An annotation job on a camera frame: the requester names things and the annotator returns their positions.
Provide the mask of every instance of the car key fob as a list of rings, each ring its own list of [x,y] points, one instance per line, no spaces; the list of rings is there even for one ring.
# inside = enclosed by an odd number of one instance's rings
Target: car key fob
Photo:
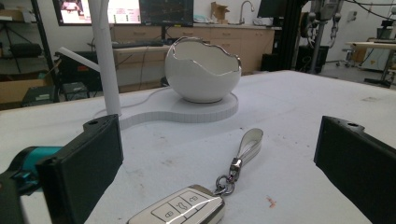
[[[193,185],[146,208],[127,224],[216,224],[224,216],[224,200],[209,189]]]

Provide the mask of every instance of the white egg-shaped bowl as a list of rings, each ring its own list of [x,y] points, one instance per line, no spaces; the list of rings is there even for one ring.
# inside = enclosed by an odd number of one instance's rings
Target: white egg-shaped bowl
[[[241,61],[198,37],[181,37],[165,58],[170,87],[185,100],[214,103],[233,90],[241,77]]]

